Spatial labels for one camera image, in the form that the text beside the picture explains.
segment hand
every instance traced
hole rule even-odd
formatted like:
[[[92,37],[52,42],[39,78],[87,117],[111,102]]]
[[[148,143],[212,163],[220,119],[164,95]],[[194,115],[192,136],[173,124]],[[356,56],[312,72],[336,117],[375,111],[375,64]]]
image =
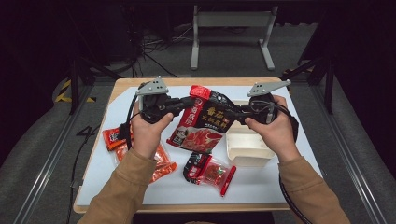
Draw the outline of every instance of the hand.
[[[168,113],[157,123],[150,124],[142,119],[139,113],[139,103],[134,104],[134,118],[131,121],[131,132],[134,134],[134,151],[148,159],[154,159],[157,147],[160,144],[161,133],[173,119]]]
[[[274,99],[278,104],[287,107],[285,98],[274,95]],[[261,124],[251,118],[246,118],[245,123],[262,137],[265,144],[276,153],[279,161],[290,161],[301,156],[294,143],[291,122],[286,114],[278,111],[277,118],[270,124]]]

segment person's left hand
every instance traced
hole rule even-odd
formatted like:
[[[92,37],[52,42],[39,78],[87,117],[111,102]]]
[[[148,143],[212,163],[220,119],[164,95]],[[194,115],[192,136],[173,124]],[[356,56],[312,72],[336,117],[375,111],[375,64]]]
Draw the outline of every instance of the person's left hand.
[[[160,144],[161,133],[173,119],[168,113],[157,123],[150,124],[142,119],[139,113],[139,103],[134,104],[134,118],[131,122],[131,132],[134,134],[134,151],[148,159],[154,159],[157,147]]]

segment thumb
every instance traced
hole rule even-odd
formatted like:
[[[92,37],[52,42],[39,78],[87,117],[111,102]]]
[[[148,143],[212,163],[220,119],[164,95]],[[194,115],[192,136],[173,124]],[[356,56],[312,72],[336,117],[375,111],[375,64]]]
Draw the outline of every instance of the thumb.
[[[260,130],[262,129],[262,124],[260,124],[257,120],[246,118],[245,123],[251,130],[255,131],[256,133],[260,133]]]
[[[160,132],[162,132],[169,125],[172,119],[173,119],[173,114],[167,113],[155,124],[155,126],[159,129]]]

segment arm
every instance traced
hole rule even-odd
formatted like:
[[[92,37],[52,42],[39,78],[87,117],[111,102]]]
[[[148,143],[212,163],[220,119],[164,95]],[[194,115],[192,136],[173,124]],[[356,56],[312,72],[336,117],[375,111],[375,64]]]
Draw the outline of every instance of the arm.
[[[134,213],[143,203],[157,164],[154,156],[161,132],[172,118],[172,114],[167,114],[155,124],[145,122],[140,116],[132,119],[134,148],[126,153],[102,190],[92,199],[79,223],[131,223]]]
[[[287,106],[285,98],[279,96],[274,98],[278,104]],[[300,155],[294,143],[288,116],[279,112],[277,118],[268,125],[260,124],[250,118],[245,122],[278,156],[280,177],[285,190],[310,222],[349,223],[337,196]]]

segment red food package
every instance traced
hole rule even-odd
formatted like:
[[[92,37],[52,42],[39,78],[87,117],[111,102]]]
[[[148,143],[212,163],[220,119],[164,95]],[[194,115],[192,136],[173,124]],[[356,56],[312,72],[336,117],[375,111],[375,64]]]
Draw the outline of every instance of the red food package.
[[[114,152],[116,153],[116,164],[119,164],[124,158],[125,154],[128,152],[126,142],[124,141],[122,145],[114,148]],[[165,175],[171,174],[177,169],[177,163],[170,161],[169,155],[166,153],[161,143],[157,147],[154,159],[157,161],[157,166],[155,168],[154,174],[152,175],[150,183],[158,180]]]
[[[180,123],[166,142],[210,154],[234,122],[225,111],[238,109],[225,95],[203,86],[191,86],[190,96],[195,99],[194,106],[184,110]]]
[[[103,138],[105,140],[105,144],[108,151],[112,151],[118,146],[126,143],[125,139],[119,139],[120,129],[107,129],[102,131]]]
[[[224,197],[235,171],[236,166],[230,167],[208,154],[192,152],[184,166],[183,175],[193,184],[205,183],[215,187],[221,197]]]

